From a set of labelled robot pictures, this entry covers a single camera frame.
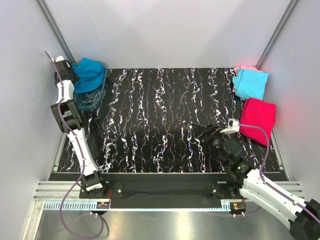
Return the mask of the blue t shirt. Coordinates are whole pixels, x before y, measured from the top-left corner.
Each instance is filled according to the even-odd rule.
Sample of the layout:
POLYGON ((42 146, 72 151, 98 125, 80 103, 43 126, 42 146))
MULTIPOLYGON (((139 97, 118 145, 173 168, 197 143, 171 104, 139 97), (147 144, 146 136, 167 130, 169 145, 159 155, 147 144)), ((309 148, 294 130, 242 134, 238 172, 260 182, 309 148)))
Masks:
POLYGON ((74 84, 74 92, 77 94, 92 92, 104 82, 106 67, 98 61, 83 58, 79 63, 73 63, 72 69, 78 76, 74 84))

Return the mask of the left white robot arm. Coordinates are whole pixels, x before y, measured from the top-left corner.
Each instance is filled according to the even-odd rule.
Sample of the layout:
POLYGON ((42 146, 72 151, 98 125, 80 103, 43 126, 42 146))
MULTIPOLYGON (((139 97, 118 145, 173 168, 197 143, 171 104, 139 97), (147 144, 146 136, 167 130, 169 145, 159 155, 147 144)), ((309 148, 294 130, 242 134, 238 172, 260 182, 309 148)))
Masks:
POLYGON ((60 131, 71 141, 78 159, 81 173, 76 183, 80 183, 81 191, 89 196, 103 198, 108 193, 108 186, 89 150, 82 115, 74 100, 76 74, 63 56, 48 58, 55 69, 54 81, 58 90, 56 103, 50 109, 60 131))

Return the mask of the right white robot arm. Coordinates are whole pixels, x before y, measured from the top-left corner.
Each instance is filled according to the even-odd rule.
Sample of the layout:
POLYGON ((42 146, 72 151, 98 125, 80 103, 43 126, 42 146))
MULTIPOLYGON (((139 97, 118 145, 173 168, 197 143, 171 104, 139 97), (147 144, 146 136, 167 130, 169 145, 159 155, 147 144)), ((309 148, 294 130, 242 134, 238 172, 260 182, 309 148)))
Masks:
POLYGON ((233 139, 226 139, 226 134, 238 133, 241 127, 266 132, 259 126, 240 123, 229 119, 227 128, 213 124, 202 126, 192 124, 195 139, 200 146, 210 146, 215 159, 228 174, 228 195, 232 198, 248 199, 276 217, 288 229, 295 240, 318 240, 320 238, 320 204, 283 189, 263 174, 264 166, 255 168, 245 160, 241 147, 233 139))

